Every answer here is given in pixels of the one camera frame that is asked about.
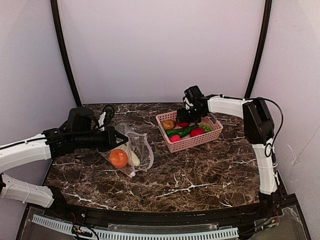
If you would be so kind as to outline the green toy cucumber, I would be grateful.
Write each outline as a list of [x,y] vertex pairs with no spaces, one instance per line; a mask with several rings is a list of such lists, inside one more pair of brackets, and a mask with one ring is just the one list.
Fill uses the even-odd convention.
[[184,138],[187,135],[189,135],[191,133],[191,131],[196,127],[197,127],[196,125],[191,125],[191,126],[188,126],[188,127],[172,129],[172,130],[168,130],[166,132],[166,134],[167,134],[167,136],[169,138],[171,138],[174,135],[179,135],[181,138]]

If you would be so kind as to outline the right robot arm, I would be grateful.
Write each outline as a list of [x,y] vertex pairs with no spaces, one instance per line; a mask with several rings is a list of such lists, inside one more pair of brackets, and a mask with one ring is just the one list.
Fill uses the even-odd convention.
[[205,96],[196,85],[189,87],[182,98],[184,107],[178,109],[177,119],[198,123],[209,113],[235,116],[243,120],[244,136],[252,145],[259,172],[259,207],[257,215],[266,217],[280,200],[280,180],[275,154],[275,123],[267,106],[268,99],[237,98],[223,94]]

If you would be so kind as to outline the red toy tomato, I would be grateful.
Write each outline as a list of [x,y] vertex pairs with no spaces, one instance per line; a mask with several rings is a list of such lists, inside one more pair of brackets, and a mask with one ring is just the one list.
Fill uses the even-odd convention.
[[188,127],[190,125],[189,122],[176,122],[176,124],[181,127],[181,128],[185,128],[185,127]]

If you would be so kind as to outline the red toy fruit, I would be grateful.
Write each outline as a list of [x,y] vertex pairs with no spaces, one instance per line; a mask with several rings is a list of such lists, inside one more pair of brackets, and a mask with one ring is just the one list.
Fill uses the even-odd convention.
[[173,135],[169,140],[171,143],[176,143],[176,142],[181,141],[182,139],[179,135]]
[[191,132],[190,132],[190,137],[193,138],[193,137],[197,137],[197,136],[200,136],[200,135],[203,135],[205,134],[205,130],[200,128],[200,127],[196,127],[194,128]]

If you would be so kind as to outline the white toy radish with leaves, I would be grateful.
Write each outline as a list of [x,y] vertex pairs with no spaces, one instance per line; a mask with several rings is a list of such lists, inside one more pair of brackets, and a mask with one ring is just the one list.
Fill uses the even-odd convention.
[[131,148],[127,147],[127,149],[120,150],[124,151],[127,154],[129,165],[138,167],[141,164],[140,159]]

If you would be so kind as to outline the orange toy fruit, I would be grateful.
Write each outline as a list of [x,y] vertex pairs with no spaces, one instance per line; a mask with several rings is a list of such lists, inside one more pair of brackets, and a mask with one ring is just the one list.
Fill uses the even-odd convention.
[[121,169],[129,163],[129,158],[124,150],[115,149],[110,152],[109,161],[113,166]]

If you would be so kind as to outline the clear zip top bag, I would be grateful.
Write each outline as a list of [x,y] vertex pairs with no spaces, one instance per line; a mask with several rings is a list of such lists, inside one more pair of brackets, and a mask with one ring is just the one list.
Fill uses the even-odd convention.
[[128,137],[128,142],[99,154],[130,178],[139,171],[149,170],[154,163],[154,153],[148,143],[147,134],[137,133],[123,122],[117,124],[115,130]]

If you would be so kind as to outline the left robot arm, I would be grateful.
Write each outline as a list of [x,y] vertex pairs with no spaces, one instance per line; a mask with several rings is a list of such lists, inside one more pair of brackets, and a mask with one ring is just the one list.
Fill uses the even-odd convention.
[[51,128],[33,137],[0,147],[0,197],[30,203],[43,208],[66,204],[61,191],[52,186],[34,185],[17,180],[5,172],[25,164],[54,160],[81,149],[108,152],[128,142],[128,137],[109,126],[115,115],[106,105],[97,119],[94,112],[80,106],[69,111],[67,120],[58,128]]

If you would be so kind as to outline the red toy fruit front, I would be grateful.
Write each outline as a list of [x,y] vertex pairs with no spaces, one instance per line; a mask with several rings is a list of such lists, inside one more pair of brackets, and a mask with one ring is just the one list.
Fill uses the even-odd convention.
[[173,135],[169,140],[171,143],[176,143],[176,142],[181,141],[182,139],[179,135]]

